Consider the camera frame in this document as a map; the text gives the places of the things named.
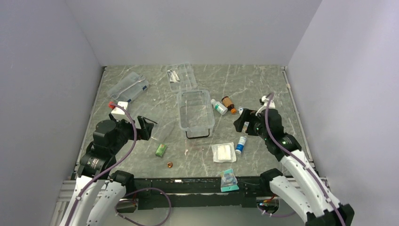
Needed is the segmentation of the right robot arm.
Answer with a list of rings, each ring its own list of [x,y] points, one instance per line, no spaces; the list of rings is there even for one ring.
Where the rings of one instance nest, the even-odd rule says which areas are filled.
[[[243,109],[233,123],[237,132],[259,136],[267,150],[295,179],[293,186],[278,169],[260,175],[259,189],[264,195],[275,194],[298,214],[307,226],[349,226],[354,209],[342,204],[310,165],[302,147],[293,135],[284,131],[282,117],[276,109]]]

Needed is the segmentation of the amber medicine bottle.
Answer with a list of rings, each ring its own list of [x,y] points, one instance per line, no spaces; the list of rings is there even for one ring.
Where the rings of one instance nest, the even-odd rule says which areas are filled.
[[[222,103],[231,112],[231,114],[235,114],[237,112],[233,101],[228,96],[222,98]]]

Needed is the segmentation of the blue white bandage roll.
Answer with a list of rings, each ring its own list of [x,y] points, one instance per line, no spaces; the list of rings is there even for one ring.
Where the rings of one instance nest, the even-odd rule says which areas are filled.
[[[235,148],[235,153],[241,154],[243,152],[243,149],[244,149],[244,146],[246,144],[246,141],[247,141],[247,137],[246,136],[241,136],[239,138],[239,141],[238,141],[238,143],[236,145],[236,148]]]

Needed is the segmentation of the white medicine bottle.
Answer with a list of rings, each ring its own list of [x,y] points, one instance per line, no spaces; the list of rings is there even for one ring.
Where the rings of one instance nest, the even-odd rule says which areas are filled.
[[[228,109],[227,107],[225,107],[221,102],[216,101],[215,99],[211,99],[211,105],[213,106],[213,108],[219,112],[221,115],[224,115],[227,113]]]

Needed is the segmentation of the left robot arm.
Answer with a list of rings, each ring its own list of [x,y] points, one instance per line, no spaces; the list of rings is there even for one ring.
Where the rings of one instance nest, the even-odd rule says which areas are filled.
[[[129,140],[149,140],[156,122],[138,116],[140,128],[133,130],[132,124],[110,116],[97,123],[93,141],[87,146],[80,160],[75,188],[62,226],[100,226],[108,212],[119,199],[128,198],[136,189],[134,175],[110,167],[117,163],[116,154]]]

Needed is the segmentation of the green sachet packet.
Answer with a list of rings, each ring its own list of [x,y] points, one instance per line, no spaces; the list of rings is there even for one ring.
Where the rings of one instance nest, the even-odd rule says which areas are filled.
[[[156,152],[155,152],[155,155],[156,155],[157,157],[162,157],[162,156],[164,155],[166,149],[167,149],[167,145],[165,145],[165,144],[160,144],[160,145],[158,146]]]

